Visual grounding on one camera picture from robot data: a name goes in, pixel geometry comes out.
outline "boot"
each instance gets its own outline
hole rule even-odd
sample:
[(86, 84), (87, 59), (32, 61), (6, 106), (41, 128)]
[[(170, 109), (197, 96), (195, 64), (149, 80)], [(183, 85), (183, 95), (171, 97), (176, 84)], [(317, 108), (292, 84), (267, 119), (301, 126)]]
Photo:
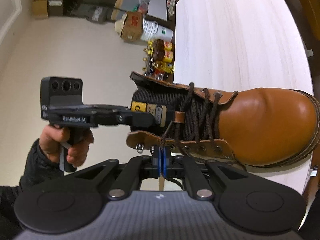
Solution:
[(170, 84), (132, 72), (132, 111), (151, 112), (156, 125), (131, 127), (127, 145), (169, 145), (172, 152), (257, 167), (305, 158), (320, 139), (319, 102), (278, 88), (225, 92)]

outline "camera lens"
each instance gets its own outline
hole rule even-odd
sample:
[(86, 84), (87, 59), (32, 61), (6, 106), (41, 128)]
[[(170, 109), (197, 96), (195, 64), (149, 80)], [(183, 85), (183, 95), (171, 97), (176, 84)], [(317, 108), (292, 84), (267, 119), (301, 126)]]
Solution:
[(74, 85), (73, 85), (73, 88), (75, 91), (79, 90), (80, 89), (80, 83), (79, 82), (75, 82)]
[(57, 81), (52, 82), (51, 88), (53, 91), (57, 91), (59, 89), (59, 83)]
[(71, 89), (71, 82), (70, 81), (64, 81), (62, 83), (62, 90), (65, 92), (68, 92)]

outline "shoelace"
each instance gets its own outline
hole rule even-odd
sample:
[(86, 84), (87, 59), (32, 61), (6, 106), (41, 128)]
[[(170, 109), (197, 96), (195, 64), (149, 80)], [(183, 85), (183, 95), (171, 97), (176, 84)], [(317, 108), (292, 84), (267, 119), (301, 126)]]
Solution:
[[(211, 103), (210, 102), (210, 94), (209, 94), (209, 90), (207, 88), (203, 89), (204, 95), (205, 95), (205, 100), (204, 100), (204, 108), (203, 111), (200, 115), (200, 118), (198, 118), (197, 115), (197, 108), (196, 108), (196, 100), (193, 98), (193, 94), (194, 94), (194, 88), (195, 88), (195, 84), (193, 82), (191, 82), (189, 84), (189, 91), (188, 91), (188, 95), (186, 96), (184, 102), (181, 104), (180, 107), (180, 112), (186, 112), (188, 106), (191, 105), (191, 107), (193, 108), (192, 110), (192, 114), (193, 114), (193, 133), (192, 135), (189, 137), (189, 140), (193, 140), (195, 139), (196, 141), (196, 145), (199, 146), (199, 142), (200, 142), (200, 133), (203, 132), (203, 127), (204, 127), (204, 120), (206, 121), (206, 131), (204, 134), (204, 137), (202, 138), (202, 140), (207, 140), (207, 138), (209, 138), (212, 148), (214, 149), (214, 151), (221, 151), (221, 148), (219, 146), (217, 146), (217, 144), (215, 143), (214, 139), (215, 138), (219, 138), (219, 115), (217, 114), (217, 108), (219, 105), (219, 101), (220, 98), (222, 97), (222, 94), (220, 92), (215, 92), (214, 93), (214, 102)], [(172, 129), (172, 127), (174, 127), (174, 141), (175, 141), (175, 145), (176, 147), (180, 150), (180, 152), (185, 155), (185, 156), (189, 156), (192, 157), (196, 160), (197, 163), (205, 163), (204, 159), (201, 158), (196, 158), (193, 157), (189, 152), (187, 152), (184, 147), (181, 146), (180, 143), (180, 139), (179, 139), (179, 135), (180, 135), (180, 129), (181, 129), (181, 124), (180, 123), (174, 123), (173, 121), (170, 122), (170, 124), (168, 125), (166, 131), (164, 132), (164, 134), (161, 137), (161, 142), (160, 142), (160, 147), (163, 148), (165, 146), (165, 141), (167, 138), (167, 134), (169, 133), (169, 131)], [(243, 164), (239, 163), (237, 160), (235, 162), (230, 161), (230, 162), (224, 162), (225, 164), (238, 164), (240, 165), (244, 170), (246, 170), (246, 168), (243, 166)]]

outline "white wood grain table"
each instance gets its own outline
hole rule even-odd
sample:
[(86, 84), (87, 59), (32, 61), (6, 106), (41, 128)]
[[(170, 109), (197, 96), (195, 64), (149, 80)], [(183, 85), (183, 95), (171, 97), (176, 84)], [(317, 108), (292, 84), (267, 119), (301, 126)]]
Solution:
[[(174, 82), (191, 81), (225, 91), (278, 87), (313, 94), (303, 43), (284, 0), (180, 0)], [(285, 168), (248, 170), (302, 194), (310, 165), (311, 155)]]

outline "device handle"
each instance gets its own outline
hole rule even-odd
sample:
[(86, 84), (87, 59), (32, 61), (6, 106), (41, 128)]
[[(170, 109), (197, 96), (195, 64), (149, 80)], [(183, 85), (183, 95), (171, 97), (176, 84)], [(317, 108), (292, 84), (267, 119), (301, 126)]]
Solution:
[(86, 130), (86, 128), (69, 127), (69, 129), (70, 139), (66, 143), (61, 143), (59, 167), (60, 170), (65, 172), (75, 172), (77, 168), (67, 162), (68, 149), (72, 145), (79, 143), (83, 139), (84, 131)]

